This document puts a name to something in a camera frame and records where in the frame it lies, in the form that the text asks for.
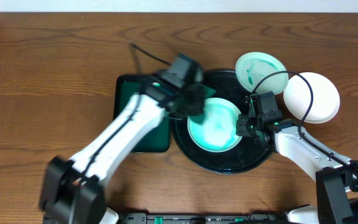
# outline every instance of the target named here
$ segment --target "white background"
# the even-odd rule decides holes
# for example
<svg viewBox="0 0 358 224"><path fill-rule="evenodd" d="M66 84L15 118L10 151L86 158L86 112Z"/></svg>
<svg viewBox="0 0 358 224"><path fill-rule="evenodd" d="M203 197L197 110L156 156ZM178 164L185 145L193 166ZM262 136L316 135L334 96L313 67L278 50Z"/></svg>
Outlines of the white background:
<svg viewBox="0 0 358 224"><path fill-rule="evenodd" d="M358 12L358 0L0 0L0 12Z"/></svg>

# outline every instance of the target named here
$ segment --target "brown wood surface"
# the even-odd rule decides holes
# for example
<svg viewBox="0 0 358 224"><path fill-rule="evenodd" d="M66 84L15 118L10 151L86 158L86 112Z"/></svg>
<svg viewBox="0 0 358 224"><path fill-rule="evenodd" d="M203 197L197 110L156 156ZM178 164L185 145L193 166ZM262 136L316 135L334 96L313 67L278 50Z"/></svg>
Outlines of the brown wood surface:
<svg viewBox="0 0 358 224"><path fill-rule="evenodd" d="M183 52L205 69L234 68L244 53L327 76L341 108L306 125L358 159L358 14L0 13L0 223L40 223L46 163L69 158L111 121L116 79L134 72L135 40L166 60ZM163 68L141 57L145 72ZM131 154L108 190L110 205L163 213L247 213L316 204L314 182L287 158L218 175L172 140L163 154Z"/></svg>

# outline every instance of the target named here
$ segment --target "mint green plate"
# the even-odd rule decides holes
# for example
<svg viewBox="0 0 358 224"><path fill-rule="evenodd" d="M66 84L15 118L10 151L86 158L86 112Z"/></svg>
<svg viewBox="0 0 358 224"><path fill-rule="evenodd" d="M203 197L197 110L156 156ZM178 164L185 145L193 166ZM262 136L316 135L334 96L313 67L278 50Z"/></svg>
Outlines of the mint green plate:
<svg viewBox="0 0 358 224"><path fill-rule="evenodd" d="M262 52L246 53L236 63L237 79L250 92L266 76L285 70L284 65L279 60ZM271 90L274 94L279 94L284 91L287 84L287 73L274 75L259 86L257 93L265 93Z"/></svg>
<svg viewBox="0 0 358 224"><path fill-rule="evenodd" d="M224 152L236 146L242 137L236 136L236 122L241 114L238 107L222 98L205 100L203 124L188 119L190 137L200 148L209 152Z"/></svg>

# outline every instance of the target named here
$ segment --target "round black tray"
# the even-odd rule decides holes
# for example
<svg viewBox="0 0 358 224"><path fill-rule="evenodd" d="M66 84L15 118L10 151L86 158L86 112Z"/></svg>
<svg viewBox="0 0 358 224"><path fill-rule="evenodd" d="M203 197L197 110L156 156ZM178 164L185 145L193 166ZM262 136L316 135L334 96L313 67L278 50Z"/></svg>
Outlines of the round black tray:
<svg viewBox="0 0 358 224"><path fill-rule="evenodd" d="M238 82L234 70L212 70L205 73L204 85L214 89L212 97L223 98L234 103L245 114L249 105L245 97L250 92ZM263 163L272 150L266 151L259 142L243 137L238 145L226 152L209 152L197 146L191 139L187 119L171 120L171 132L184 155L200 167L220 174L238 174Z"/></svg>

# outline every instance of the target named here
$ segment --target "wood grain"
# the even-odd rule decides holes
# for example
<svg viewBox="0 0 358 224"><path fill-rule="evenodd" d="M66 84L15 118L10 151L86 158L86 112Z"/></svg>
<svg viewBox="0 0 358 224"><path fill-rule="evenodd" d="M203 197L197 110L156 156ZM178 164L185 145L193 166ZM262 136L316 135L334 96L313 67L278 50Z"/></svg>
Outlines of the wood grain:
<svg viewBox="0 0 358 224"><path fill-rule="evenodd" d="M109 124L116 78L134 72L130 40L166 60L182 52L205 69L234 68L242 54L261 51L289 70L325 75L341 108L306 128L358 159L358 14L0 13L0 223L41 222L46 163L69 158ZM145 72L163 67L141 63ZM247 213L315 204L315 191L279 155L245 174L218 175L172 140L166 153L125 159L107 193L119 211Z"/></svg>

